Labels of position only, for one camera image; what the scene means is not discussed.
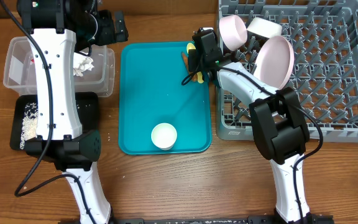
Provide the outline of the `yellow plastic spoon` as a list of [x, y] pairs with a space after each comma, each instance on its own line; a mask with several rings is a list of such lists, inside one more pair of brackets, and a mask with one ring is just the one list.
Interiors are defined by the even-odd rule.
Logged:
[[[188, 43], [187, 46], [186, 46], [186, 52], [187, 54], [189, 55], [189, 51], [190, 50], [195, 50], [196, 47], [194, 46], [194, 44], [192, 43]], [[203, 80], [203, 75], [201, 72], [198, 72], [192, 79], [191, 81], [193, 82], [198, 82], [198, 83], [203, 83], [204, 80]]]

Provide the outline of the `brown carrot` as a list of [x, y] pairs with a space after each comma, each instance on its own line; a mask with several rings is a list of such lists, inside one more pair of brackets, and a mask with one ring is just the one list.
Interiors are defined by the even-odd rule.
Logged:
[[187, 83], [189, 83], [190, 81], [192, 82], [196, 82], [198, 80], [197, 78], [197, 75], [196, 74], [192, 74], [190, 71], [189, 71], [189, 68], [188, 68], [188, 57], [187, 57], [187, 54], [182, 52], [181, 53], [181, 57], [183, 59], [183, 63], [185, 64], [185, 69], [186, 69], [186, 72], [187, 72], [187, 75], [186, 77], [182, 80], [181, 84], [182, 85], [186, 85]]

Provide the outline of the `pink bowl with rice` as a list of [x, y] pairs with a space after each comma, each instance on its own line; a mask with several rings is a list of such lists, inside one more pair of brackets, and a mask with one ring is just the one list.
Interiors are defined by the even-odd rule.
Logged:
[[247, 28], [237, 15], [222, 17], [219, 20], [219, 33], [230, 51], [235, 51], [247, 42]]

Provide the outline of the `white napkin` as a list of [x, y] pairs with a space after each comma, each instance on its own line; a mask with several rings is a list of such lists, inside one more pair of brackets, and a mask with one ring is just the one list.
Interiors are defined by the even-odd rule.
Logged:
[[92, 71], [93, 59], [78, 53], [74, 53], [73, 56], [73, 75], [77, 77], [82, 77], [83, 73], [86, 71]]

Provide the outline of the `white bowl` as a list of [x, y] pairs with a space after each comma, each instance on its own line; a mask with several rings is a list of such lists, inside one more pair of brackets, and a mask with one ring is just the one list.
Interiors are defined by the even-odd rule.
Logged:
[[253, 18], [247, 30], [268, 39], [282, 34], [282, 26], [280, 24], [259, 17]]

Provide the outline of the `large white plate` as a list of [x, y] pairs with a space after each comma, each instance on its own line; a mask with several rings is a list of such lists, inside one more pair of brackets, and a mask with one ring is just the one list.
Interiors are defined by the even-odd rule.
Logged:
[[254, 77], [265, 84], [282, 89], [289, 81], [295, 61], [291, 43], [283, 36], [270, 38], [255, 60]]

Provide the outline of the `white cup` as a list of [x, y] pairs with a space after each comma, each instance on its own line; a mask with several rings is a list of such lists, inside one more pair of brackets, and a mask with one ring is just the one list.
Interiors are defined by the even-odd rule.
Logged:
[[151, 132], [152, 143], [163, 151], [170, 150], [177, 140], [177, 131], [169, 123], [156, 125]]

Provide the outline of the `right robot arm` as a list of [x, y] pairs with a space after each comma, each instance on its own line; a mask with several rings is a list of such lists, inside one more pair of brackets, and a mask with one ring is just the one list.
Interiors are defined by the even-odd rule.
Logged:
[[306, 113], [292, 88], [286, 87], [293, 66], [293, 47], [281, 35], [267, 39], [250, 73], [237, 59], [224, 55], [213, 29], [200, 28], [192, 36], [186, 85], [198, 72], [209, 74], [216, 86], [232, 93], [249, 109], [254, 143], [269, 161], [275, 181], [275, 214], [282, 223], [306, 223], [303, 161], [310, 134]]

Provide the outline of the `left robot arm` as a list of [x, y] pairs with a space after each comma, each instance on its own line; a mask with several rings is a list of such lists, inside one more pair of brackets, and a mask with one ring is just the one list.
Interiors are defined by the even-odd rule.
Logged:
[[96, 1], [66, 0], [22, 0], [17, 11], [17, 26], [34, 56], [37, 82], [37, 129], [25, 152], [54, 164], [68, 181], [81, 223], [111, 223], [112, 208], [97, 168], [101, 136], [80, 121], [73, 69], [74, 55], [83, 49], [128, 39], [124, 14], [99, 10]]

